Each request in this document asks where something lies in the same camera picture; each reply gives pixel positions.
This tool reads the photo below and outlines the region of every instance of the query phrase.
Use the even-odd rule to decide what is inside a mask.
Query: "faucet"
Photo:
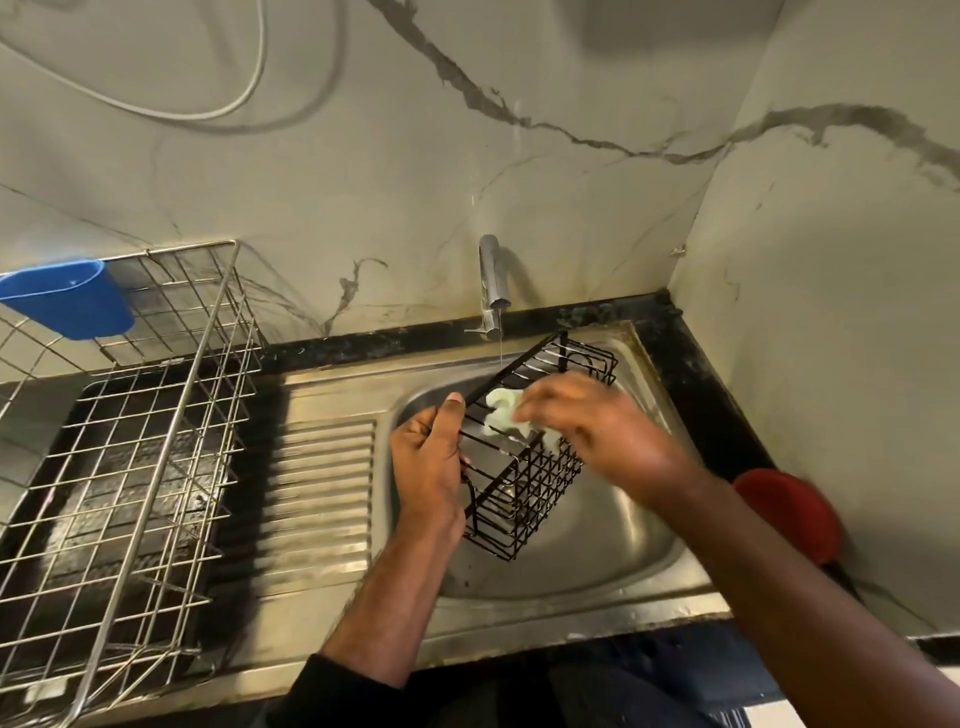
[[[510,290],[500,259],[500,241],[495,235],[484,235],[480,238],[480,328],[468,331],[478,331],[486,339],[501,341],[500,313],[505,308],[510,308]]]

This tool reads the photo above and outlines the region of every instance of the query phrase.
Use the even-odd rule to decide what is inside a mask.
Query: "dish drying rack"
[[[199,654],[204,566],[264,340],[238,241],[105,259],[134,316],[74,342],[0,310],[0,444],[36,463],[0,538],[0,722],[69,725]],[[53,448],[19,432],[48,377],[88,377]]]
[[[484,420],[493,412],[487,394],[497,387],[525,389],[544,376],[574,371],[611,385],[615,366],[612,353],[574,341],[563,330],[547,336],[466,397],[461,452],[469,460],[463,476],[467,539],[512,561],[584,465],[566,440],[551,452],[542,432],[522,438],[515,431],[493,427],[495,435],[484,434]]]

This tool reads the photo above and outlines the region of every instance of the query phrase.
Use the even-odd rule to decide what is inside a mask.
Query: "blue plastic container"
[[[10,273],[0,278],[0,303],[76,341],[115,336],[133,326],[130,307],[103,260]]]

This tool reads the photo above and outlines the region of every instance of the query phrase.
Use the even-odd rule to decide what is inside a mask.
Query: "white cable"
[[[263,69],[267,64],[267,10],[266,10],[266,0],[255,0],[256,3],[256,12],[257,12],[257,21],[258,21],[258,34],[256,45],[256,65],[253,68],[253,74],[250,76],[250,81],[247,83],[247,87],[243,89],[243,93],[237,96],[233,101],[227,104],[224,107],[219,109],[214,109],[213,111],[197,111],[196,113],[176,113],[175,111],[157,111],[154,109],[146,109],[144,107],[139,107],[134,104],[128,104],[125,101],[119,101],[110,96],[107,96],[104,93],[99,91],[94,91],[92,88],[88,88],[85,85],[78,84],[76,81],[68,79],[66,76],[62,76],[57,71],[48,68],[39,61],[35,61],[27,54],[22,51],[18,51],[16,48],[8,45],[6,41],[0,39],[0,48],[5,49],[6,51],[14,54],[21,61],[24,61],[35,68],[40,73],[49,76],[52,79],[59,81],[64,85],[68,85],[71,88],[80,91],[82,94],[89,96],[90,98],[97,99],[97,101],[102,101],[105,104],[110,104],[112,107],[117,109],[122,109],[124,111],[129,111],[130,113],[136,113],[141,116],[148,116],[152,119],[166,119],[168,121],[209,121],[210,119],[219,119],[221,116],[226,116],[232,111],[236,111],[248,101],[250,97],[253,96],[253,92],[256,90],[257,86],[260,84],[260,79],[263,77]]]

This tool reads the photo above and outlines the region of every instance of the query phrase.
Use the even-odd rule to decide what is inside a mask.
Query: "man's left hand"
[[[457,498],[460,489],[460,424],[464,398],[457,392],[394,430],[394,457],[400,516],[421,526],[450,528],[459,540],[467,519]]]

